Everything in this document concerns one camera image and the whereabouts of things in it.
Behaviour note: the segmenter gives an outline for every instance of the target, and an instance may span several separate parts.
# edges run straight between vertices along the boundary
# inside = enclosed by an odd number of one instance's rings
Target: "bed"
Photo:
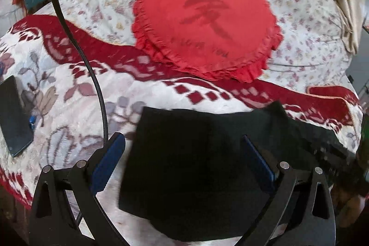
[[[126,151],[106,189],[97,194],[105,212],[132,245],[182,245],[147,220],[118,209],[120,181],[143,106],[211,113],[250,111],[279,100],[292,118],[322,126],[355,152],[362,111],[345,70],[351,61],[342,41],[334,0],[268,0],[284,40],[269,69],[250,84],[209,82],[171,70],[132,47],[134,0],[60,0],[69,26],[91,61],[108,114],[109,134],[122,132]],[[38,175],[88,159],[102,146],[101,113],[92,81],[66,38],[51,5],[17,22],[0,39],[0,79],[15,75],[25,109],[37,116],[34,142],[12,158],[0,137],[0,183],[26,208]],[[73,213],[78,207],[70,195]],[[82,221],[80,229],[90,235]],[[238,238],[204,242],[234,245]]]

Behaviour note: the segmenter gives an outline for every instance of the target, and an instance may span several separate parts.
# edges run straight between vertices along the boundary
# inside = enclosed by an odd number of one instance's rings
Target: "black cloth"
[[[119,208],[176,240],[243,235],[269,198],[245,163],[245,134],[277,161],[303,170],[317,166],[310,143],[340,145],[333,131],[289,118],[279,102],[232,114],[145,107]]]

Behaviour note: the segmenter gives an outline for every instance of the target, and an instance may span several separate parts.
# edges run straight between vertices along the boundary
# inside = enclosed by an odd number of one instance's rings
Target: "black cable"
[[[69,40],[71,41],[73,46],[76,48],[79,55],[82,57],[85,65],[87,67],[87,70],[89,72],[89,75],[92,78],[93,84],[95,85],[98,101],[100,103],[101,115],[102,115],[102,118],[103,118],[103,132],[104,132],[103,135],[104,135],[104,145],[105,145],[106,142],[108,141],[108,119],[107,119],[107,116],[106,116],[105,103],[104,103],[103,93],[101,92],[101,89],[100,89],[100,85],[97,81],[96,75],[93,72],[93,69],[91,68],[91,65],[90,65],[88,59],[86,58],[86,56],[85,56],[83,50],[81,49],[81,47],[78,45],[76,39],[74,39],[73,34],[71,33],[71,30],[69,29],[69,27],[67,25],[67,22],[64,19],[64,15],[63,15],[62,10],[60,8],[59,0],[51,0],[51,2],[54,6],[55,13],[57,14],[59,22],[60,22],[61,26],[64,29],[64,32],[67,34]]]

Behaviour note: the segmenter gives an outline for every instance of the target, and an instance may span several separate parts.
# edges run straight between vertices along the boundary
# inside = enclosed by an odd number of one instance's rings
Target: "red diamond pattern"
[[[229,96],[226,92],[222,92],[222,93],[220,94],[220,96],[222,96],[225,100],[230,99],[230,96]]]
[[[187,95],[187,97],[190,99],[190,101],[195,105],[198,104],[200,101],[202,101],[204,98],[201,95],[200,92],[195,91],[192,92],[191,94]]]
[[[164,84],[166,84],[167,86],[172,86],[174,85],[174,83],[170,82],[170,81],[163,81]]]
[[[205,95],[206,95],[207,97],[209,97],[209,99],[210,99],[211,101],[214,101],[214,100],[217,100],[217,99],[218,99],[217,95],[216,95],[214,92],[212,92],[212,91],[210,91],[210,92],[206,93]]]
[[[189,90],[184,86],[184,85],[179,85],[177,87],[175,87],[176,91],[178,94],[183,94],[188,92]]]

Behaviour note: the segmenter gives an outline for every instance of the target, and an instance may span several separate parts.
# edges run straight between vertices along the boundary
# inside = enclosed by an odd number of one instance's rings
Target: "phone screen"
[[[0,84],[0,126],[12,157],[33,141],[29,116],[21,105],[13,75]]]

